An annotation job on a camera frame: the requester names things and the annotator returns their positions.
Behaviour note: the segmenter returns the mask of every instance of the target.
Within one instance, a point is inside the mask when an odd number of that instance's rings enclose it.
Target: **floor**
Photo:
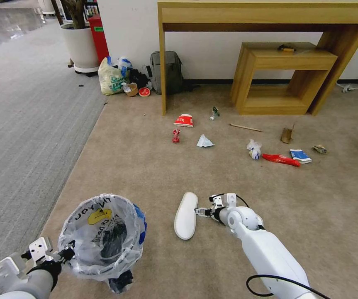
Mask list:
[[[148,231],[135,283],[122,299],[256,298],[245,287],[255,273],[240,242],[211,219],[197,219],[192,239],[180,240],[173,220],[183,194],[236,192],[263,217],[304,267],[310,284],[331,298],[358,298],[358,91],[337,87],[319,113],[304,116],[239,116],[229,104],[229,85],[202,86],[169,99],[161,116],[160,96],[110,96],[42,235],[56,244],[64,220],[78,204],[100,193],[125,196],[145,211]],[[212,107],[221,117],[210,121]],[[193,115],[172,143],[174,120]],[[296,122],[293,142],[280,141]],[[231,127],[255,127],[253,132]],[[199,148],[205,134],[215,146]],[[254,161],[249,139],[269,154],[303,149],[313,162],[300,168]],[[324,145],[329,153],[312,151]],[[255,289],[265,292],[260,283]],[[113,298],[105,283],[59,277],[52,299]]]
[[[67,68],[58,22],[13,10],[0,21],[28,30],[0,43],[0,259],[37,238],[105,102],[97,76]]]

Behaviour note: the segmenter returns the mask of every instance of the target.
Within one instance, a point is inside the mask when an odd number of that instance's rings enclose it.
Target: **red container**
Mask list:
[[[99,63],[104,57],[109,56],[107,43],[105,41],[103,23],[101,22],[100,15],[95,15],[88,19],[90,27],[92,28],[93,40],[95,41],[96,52],[99,58]]]

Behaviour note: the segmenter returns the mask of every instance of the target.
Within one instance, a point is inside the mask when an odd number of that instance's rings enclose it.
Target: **wooden stick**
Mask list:
[[[231,126],[233,126],[233,127],[240,127],[240,128],[247,129],[247,130],[263,132],[262,130],[259,130],[259,129],[250,128],[250,127],[244,127],[244,126],[240,126],[240,125],[236,125],[236,124],[229,124],[229,125],[231,125]]]

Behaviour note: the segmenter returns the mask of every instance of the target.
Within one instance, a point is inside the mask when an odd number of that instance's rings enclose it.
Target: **gray backpack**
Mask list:
[[[161,94],[161,66],[159,51],[151,54],[150,57],[151,80],[157,94]],[[165,52],[166,64],[166,92],[167,94],[179,93],[183,90],[182,62],[174,51]]]

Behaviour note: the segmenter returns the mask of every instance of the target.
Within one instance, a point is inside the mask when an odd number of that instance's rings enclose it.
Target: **slipper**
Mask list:
[[[180,239],[188,240],[195,232],[195,212],[198,197],[192,192],[186,192],[183,195],[175,217],[175,233]]]

